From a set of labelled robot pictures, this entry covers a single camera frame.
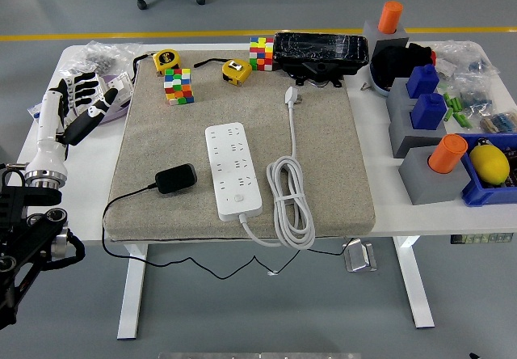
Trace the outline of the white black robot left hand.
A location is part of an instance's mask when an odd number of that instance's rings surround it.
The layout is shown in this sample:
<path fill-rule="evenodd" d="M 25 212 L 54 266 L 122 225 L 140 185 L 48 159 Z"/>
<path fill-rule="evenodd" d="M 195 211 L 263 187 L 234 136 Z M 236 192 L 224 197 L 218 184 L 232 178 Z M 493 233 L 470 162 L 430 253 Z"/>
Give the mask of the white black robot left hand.
<path fill-rule="evenodd" d="M 109 111 L 117 87 L 107 87 L 96 73 L 63 78 L 47 90 L 38 120 L 36 156 L 26 167 L 30 184 L 42 179 L 63 184 L 67 178 L 65 148 L 76 146 Z"/>

